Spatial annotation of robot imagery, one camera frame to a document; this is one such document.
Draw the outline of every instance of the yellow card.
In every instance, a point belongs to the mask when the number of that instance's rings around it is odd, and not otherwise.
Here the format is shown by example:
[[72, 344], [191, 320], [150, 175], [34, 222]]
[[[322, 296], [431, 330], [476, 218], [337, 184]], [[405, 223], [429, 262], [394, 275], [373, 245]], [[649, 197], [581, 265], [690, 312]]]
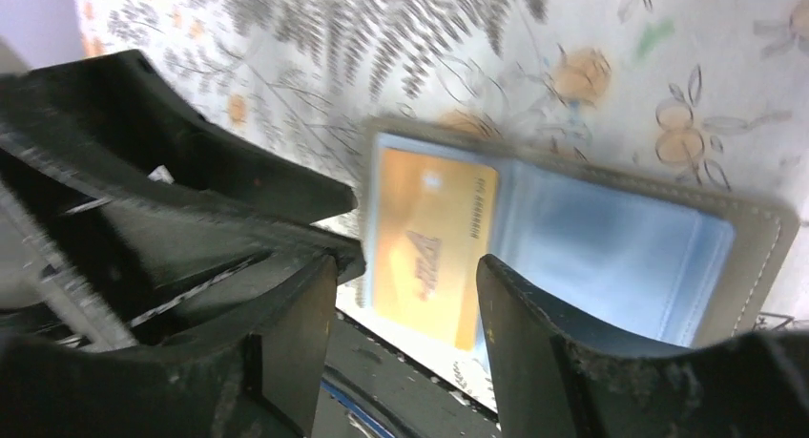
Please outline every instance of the yellow card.
[[384, 149], [379, 182], [374, 309], [471, 350], [478, 320], [475, 271], [488, 250], [497, 172]]

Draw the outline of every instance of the wallet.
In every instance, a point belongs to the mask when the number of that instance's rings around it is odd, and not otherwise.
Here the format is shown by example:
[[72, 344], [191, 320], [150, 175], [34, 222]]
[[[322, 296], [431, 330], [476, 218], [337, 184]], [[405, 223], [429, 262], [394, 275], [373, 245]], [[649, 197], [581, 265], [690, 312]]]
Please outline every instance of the wallet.
[[791, 208], [413, 120], [364, 125], [358, 301], [485, 359], [487, 253], [594, 317], [680, 346], [750, 329], [799, 228]]

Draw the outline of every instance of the floral tablecloth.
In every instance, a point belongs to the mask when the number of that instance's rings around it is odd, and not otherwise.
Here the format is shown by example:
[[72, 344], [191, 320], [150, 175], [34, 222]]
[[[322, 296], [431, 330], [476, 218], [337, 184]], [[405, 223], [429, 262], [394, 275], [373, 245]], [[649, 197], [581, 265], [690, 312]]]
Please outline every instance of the floral tablecloth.
[[[809, 0], [76, 0], [87, 55], [140, 48], [235, 135], [356, 185], [402, 115], [691, 185], [809, 185]], [[358, 235], [355, 214], [326, 222]], [[809, 318], [801, 232], [759, 318]], [[483, 403], [463, 353], [339, 307]]]

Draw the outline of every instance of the orange card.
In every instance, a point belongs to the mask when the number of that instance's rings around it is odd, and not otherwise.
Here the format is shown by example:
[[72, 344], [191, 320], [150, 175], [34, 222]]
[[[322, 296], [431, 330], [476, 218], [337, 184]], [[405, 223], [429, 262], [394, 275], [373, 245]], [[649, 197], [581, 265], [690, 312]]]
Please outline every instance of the orange card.
[[379, 182], [374, 309], [471, 350], [478, 321], [475, 271], [488, 249], [497, 172], [384, 149]]

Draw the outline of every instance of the blue line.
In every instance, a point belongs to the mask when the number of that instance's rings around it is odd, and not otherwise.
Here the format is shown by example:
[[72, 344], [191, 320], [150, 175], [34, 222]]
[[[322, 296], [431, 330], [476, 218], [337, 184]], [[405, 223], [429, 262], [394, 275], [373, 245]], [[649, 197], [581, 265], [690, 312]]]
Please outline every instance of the blue line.
[[332, 386], [331, 384], [327, 383], [326, 381], [321, 381], [321, 387], [323, 390], [329, 393], [335, 400], [338, 401], [341, 405], [343, 405], [346, 409], [351, 411], [358, 419], [360, 419], [364, 424], [366, 424], [371, 430], [379, 435], [380, 438], [396, 438], [393, 433], [387, 431], [385, 427], [382, 426], [379, 422], [374, 420], [373, 417], [370, 416], [367, 412], [365, 412], [361, 407], [357, 406], [351, 398], [347, 395], [342, 393], [341, 390]]

